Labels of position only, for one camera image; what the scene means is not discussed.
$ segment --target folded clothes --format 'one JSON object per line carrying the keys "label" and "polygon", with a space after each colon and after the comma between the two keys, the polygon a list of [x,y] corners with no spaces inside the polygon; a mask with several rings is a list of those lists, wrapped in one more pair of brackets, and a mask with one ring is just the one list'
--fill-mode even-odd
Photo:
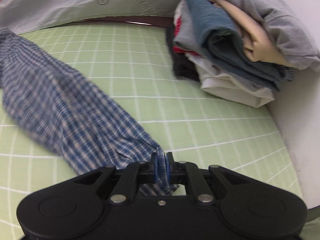
{"label": "folded clothes", "polygon": [[82,174],[105,165],[125,168],[158,154],[158,180],[145,195],[169,195],[162,148],[112,98],[79,71],[8,29],[0,30],[3,107],[35,141]]}
{"label": "folded clothes", "polygon": [[266,31],[243,10],[226,0],[208,0],[219,4],[240,26],[244,43],[244,54],[251,61],[263,61],[294,67],[272,44]]}
{"label": "folded clothes", "polygon": [[226,0],[262,24],[287,62],[320,71],[320,52],[308,29],[283,0]]}
{"label": "folded clothes", "polygon": [[177,78],[186,77],[199,82],[199,75],[195,64],[188,60],[184,53],[176,53],[173,50],[174,27],[165,30],[167,46],[173,61],[173,73]]}
{"label": "folded clothes", "polygon": [[181,0],[181,2],[178,4],[178,7],[175,11],[175,17],[177,17],[175,21],[176,26],[178,25],[179,18],[181,19],[179,32],[173,39],[173,43],[175,44],[175,46],[185,51],[199,52],[200,46],[197,43],[196,37],[194,35],[192,18],[186,0]]}
{"label": "folded clothes", "polygon": [[[179,30],[180,30],[180,26],[181,26],[181,17],[177,19],[177,23],[176,23],[176,26],[175,26],[175,29],[174,29],[174,36],[178,35]],[[186,53],[186,52],[188,52],[188,53],[190,53],[192,55],[199,56],[199,54],[196,53],[195,51],[181,49],[178,46],[173,46],[173,51],[176,52],[176,53]]]}
{"label": "folded clothes", "polygon": [[206,58],[186,53],[195,63],[201,89],[214,96],[247,106],[260,107],[274,100],[271,89],[256,84],[235,74],[228,73]]}
{"label": "folded clothes", "polygon": [[212,5],[208,0],[186,2],[200,47],[199,54],[207,57],[214,65],[273,90],[278,90],[279,81],[290,77],[284,66],[279,71],[277,64],[252,62],[244,55],[241,36],[224,9]]}

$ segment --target stack of folded clothes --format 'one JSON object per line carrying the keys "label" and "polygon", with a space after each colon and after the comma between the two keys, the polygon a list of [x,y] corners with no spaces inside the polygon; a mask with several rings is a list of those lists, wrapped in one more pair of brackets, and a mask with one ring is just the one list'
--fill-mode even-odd
{"label": "stack of folded clothes", "polygon": [[274,100],[293,68],[320,69],[314,40],[282,0],[182,0],[167,43],[177,77],[252,107]]}

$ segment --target green cutting mat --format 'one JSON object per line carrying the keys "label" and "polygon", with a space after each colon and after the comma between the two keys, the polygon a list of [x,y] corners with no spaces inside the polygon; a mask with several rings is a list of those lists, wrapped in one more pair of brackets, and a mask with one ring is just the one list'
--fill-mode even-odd
{"label": "green cutting mat", "polygon": [[[95,82],[175,160],[200,168],[219,164],[301,196],[267,109],[222,100],[198,83],[176,80],[163,29],[77,24],[23,36]],[[0,107],[0,240],[22,235],[15,210],[26,194],[73,176],[63,159],[27,138]]]}

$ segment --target silver rivet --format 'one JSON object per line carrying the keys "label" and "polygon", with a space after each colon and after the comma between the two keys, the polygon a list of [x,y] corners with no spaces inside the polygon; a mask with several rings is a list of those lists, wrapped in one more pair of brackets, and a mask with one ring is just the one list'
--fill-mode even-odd
{"label": "silver rivet", "polygon": [[116,195],[112,195],[110,197],[110,200],[113,203],[122,203],[126,200],[127,198],[124,195],[120,195],[120,194],[116,194]]}
{"label": "silver rivet", "polygon": [[166,204],[166,201],[159,200],[157,203],[158,203],[159,206],[164,206]]}
{"label": "silver rivet", "polygon": [[109,0],[97,0],[97,3],[100,5],[105,5],[109,2]]}
{"label": "silver rivet", "polygon": [[198,196],[198,200],[202,203],[209,203],[213,200],[213,196],[209,194],[201,194]]}

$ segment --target blue plaid fabric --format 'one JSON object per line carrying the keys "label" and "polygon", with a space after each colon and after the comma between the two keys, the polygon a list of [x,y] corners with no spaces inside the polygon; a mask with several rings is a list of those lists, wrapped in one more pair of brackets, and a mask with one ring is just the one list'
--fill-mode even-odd
{"label": "blue plaid fabric", "polygon": [[78,173],[125,168],[158,154],[158,180],[144,195],[170,195],[162,148],[112,98],[79,71],[8,29],[0,30],[3,107],[35,141]]}

